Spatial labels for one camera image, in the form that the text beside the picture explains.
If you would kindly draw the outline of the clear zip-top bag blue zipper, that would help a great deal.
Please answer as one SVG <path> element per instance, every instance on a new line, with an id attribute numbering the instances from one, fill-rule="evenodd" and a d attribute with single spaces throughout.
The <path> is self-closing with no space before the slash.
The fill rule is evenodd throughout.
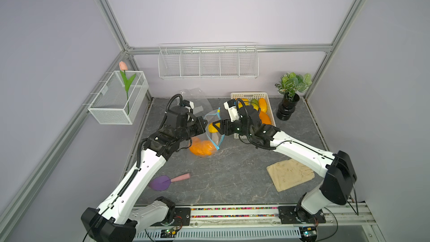
<path id="1" fill-rule="evenodd" d="M 209 112 L 208 114 L 206 114 L 203 118 L 208 121 L 208 125 L 210 123 L 218 121 L 218 120 L 221 119 L 221 109 L 217 108 L 217 109 Z M 207 125 L 207 128 L 206 128 L 206 132 L 204 134 L 201 134 L 201 135 L 197 136 L 197 137 L 200 138 L 201 140 L 209 140 L 209 141 L 211 141 L 216 146 L 217 151 L 218 151 L 219 148 L 220 148 L 220 146 L 221 146 L 221 143 L 224 140 L 225 136 L 221 135 L 219 133 L 209 133 L 209 131 L 208 131 L 208 125 Z"/>

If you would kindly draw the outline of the green mango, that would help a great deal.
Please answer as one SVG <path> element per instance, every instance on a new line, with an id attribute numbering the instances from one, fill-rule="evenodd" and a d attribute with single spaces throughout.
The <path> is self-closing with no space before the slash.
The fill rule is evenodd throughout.
<path id="1" fill-rule="evenodd" d="M 259 110 L 259 102 L 256 99 L 251 99 L 250 105 L 255 109 Z"/>

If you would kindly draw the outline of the large orange mango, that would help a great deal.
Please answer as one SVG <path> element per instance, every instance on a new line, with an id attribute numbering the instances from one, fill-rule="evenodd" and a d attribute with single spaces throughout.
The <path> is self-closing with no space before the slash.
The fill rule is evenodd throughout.
<path id="1" fill-rule="evenodd" d="M 216 146 L 209 140 L 201 140 L 198 137 L 193 137 L 191 141 L 192 145 L 189 150 L 199 157 L 210 156 L 217 151 Z"/>

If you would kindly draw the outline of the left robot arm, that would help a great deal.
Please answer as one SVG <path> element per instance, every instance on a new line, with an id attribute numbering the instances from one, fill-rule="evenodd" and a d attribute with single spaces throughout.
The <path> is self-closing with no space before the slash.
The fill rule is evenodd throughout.
<path id="1" fill-rule="evenodd" d="M 86 237 L 96 242 L 131 242 L 136 233 L 155 223 L 172 221 L 175 205 L 158 198 L 132 216 L 132 209 L 153 176 L 179 151 L 180 144 L 205 133 L 208 122 L 194 114 L 189 101 L 168 108 L 161 127 L 143 139 L 132 170 L 97 208 L 87 208 L 81 216 Z"/>

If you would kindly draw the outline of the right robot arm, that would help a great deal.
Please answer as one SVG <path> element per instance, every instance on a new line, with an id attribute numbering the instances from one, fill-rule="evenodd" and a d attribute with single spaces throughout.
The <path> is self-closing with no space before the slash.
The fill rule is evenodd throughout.
<path id="1" fill-rule="evenodd" d="M 319 215 L 327 205 L 348 203 L 357 176 L 347 153 L 323 151 L 301 142 L 274 125 L 262 123 L 254 109 L 246 112 L 244 107 L 239 111 L 233 108 L 229 115 L 229 119 L 212 123 L 220 134 L 245 136 L 254 147 L 286 155 L 323 178 L 316 188 L 305 193 L 297 203 L 295 216 L 299 221 L 304 222 Z"/>

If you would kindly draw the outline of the orange mango top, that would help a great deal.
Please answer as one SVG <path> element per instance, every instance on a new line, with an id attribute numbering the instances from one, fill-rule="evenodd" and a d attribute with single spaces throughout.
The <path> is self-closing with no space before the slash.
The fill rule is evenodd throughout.
<path id="1" fill-rule="evenodd" d="M 268 124 L 268 125 L 272 124 L 271 118 L 269 117 L 269 115 L 267 113 L 260 111 L 259 117 L 260 117 L 263 124 Z"/>

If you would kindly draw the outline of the spare clear zip-top bag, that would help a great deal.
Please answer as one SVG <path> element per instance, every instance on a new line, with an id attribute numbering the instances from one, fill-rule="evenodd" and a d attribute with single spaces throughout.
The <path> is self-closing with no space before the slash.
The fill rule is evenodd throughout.
<path id="1" fill-rule="evenodd" d="M 211 104 L 207 99 L 206 94 L 200 88 L 194 88 L 190 90 L 182 89 L 178 91 L 178 93 L 183 96 L 184 100 L 189 100 L 190 102 L 193 102 L 193 113 L 196 116 L 205 116 L 213 110 Z"/>

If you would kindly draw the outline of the small yellow mango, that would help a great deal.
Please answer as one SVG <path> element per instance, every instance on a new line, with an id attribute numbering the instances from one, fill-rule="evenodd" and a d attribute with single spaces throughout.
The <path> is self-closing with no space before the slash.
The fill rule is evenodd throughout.
<path id="1" fill-rule="evenodd" d="M 268 110 L 268 105 L 265 98 L 260 98 L 258 102 L 259 102 L 259 107 L 261 109 L 261 112 L 266 113 Z"/>

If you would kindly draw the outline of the white perforated plastic basket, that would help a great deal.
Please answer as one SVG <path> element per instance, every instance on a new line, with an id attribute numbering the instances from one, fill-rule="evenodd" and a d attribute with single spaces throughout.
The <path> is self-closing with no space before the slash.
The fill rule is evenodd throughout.
<path id="1" fill-rule="evenodd" d="M 268 94 L 265 92 L 236 92 L 231 93 L 231 99 L 242 99 L 246 105 L 258 105 L 260 114 L 263 114 L 263 123 L 269 122 L 275 126 L 274 115 Z"/>

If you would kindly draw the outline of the black glossy plant pot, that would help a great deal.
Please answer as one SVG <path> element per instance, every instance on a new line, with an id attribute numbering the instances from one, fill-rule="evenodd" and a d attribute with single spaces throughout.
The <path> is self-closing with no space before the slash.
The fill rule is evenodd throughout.
<path id="1" fill-rule="evenodd" d="M 291 115 L 295 112 L 296 105 L 299 100 L 300 96 L 298 94 L 294 94 L 293 97 L 290 97 L 289 94 L 285 95 L 278 105 L 278 109 L 276 112 L 277 118 L 282 121 L 289 120 L 291 118 Z"/>

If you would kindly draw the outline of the green artificial plant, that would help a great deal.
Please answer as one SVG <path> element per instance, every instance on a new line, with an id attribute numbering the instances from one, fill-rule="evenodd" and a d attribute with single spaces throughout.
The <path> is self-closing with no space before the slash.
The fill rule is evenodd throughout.
<path id="1" fill-rule="evenodd" d="M 304 93 L 311 86 L 311 74 L 304 75 L 288 72 L 281 77 L 280 82 L 275 84 L 277 91 L 289 100 L 293 100 L 297 92 Z"/>

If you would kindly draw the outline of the beige work glove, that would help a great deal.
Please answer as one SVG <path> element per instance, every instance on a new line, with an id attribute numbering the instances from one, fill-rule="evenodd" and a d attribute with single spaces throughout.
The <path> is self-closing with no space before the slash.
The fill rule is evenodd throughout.
<path id="1" fill-rule="evenodd" d="M 267 167 L 277 192 L 288 190 L 315 178 L 315 173 L 304 164 L 293 160 L 280 161 Z"/>

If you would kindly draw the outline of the white mesh wall basket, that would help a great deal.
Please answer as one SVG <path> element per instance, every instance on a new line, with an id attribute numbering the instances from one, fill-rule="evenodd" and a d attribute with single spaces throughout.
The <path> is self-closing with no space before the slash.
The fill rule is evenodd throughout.
<path id="1" fill-rule="evenodd" d="M 101 89 L 92 93 L 84 106 L 99 124 L 132 125 L 146 96 L 148 82 L 142 71 L 127 71 L 127 77 L 136 74 L 129 90 L 130 113 L 120 71 L 113 71 L 101 82 Z"/>

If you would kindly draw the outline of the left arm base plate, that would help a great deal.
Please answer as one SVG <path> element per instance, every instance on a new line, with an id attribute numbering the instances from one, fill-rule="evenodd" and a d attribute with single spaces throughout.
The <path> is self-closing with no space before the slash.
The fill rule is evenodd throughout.
<path id="1" fill-rule="evenodd" d="M 189 226 L 191 220 L 191 209 L 189 207 L 175 208 L 169 211 L 166 218 L 159 223 L 151 225 L 155 226 Z"/>

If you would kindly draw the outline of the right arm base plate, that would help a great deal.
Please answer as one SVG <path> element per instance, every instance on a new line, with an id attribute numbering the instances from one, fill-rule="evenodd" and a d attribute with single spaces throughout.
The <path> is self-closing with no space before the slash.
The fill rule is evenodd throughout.
<path id="1" fill-rule="evenodd" d="M 326 219 L 322 210 L 312 215 L 296 206 L 279 206 L 281 224 L 324 224 Z"/>

